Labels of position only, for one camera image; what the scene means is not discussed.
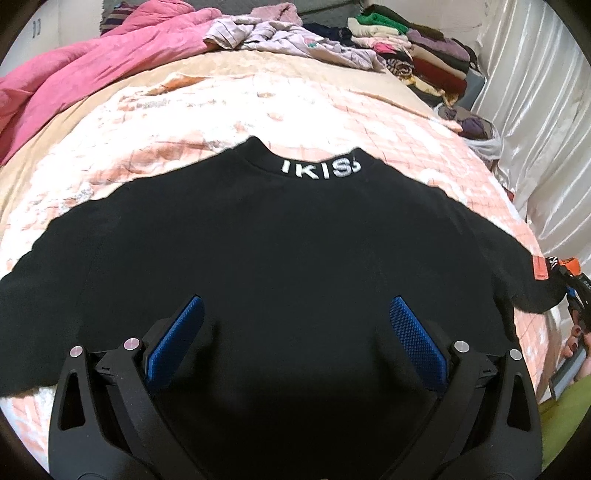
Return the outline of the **right hand painted nails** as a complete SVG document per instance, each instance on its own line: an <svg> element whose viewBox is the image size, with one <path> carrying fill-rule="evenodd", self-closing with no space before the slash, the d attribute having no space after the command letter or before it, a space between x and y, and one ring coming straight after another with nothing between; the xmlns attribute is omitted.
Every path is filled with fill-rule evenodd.
<svg viewBox="0 0 591 480"><path fill-rule="evenodd" d="M581 350L584 354L584 360L578 369L577 373L574 375L573 382L577 382L582 380L583 378L590 375L590 334L584 333L583 330L580 328L579 325L574 325L571 328L571 332L569 337L567 338L563 349L562 349L562 357L563 360L566 361L574 356Z"/></svg>

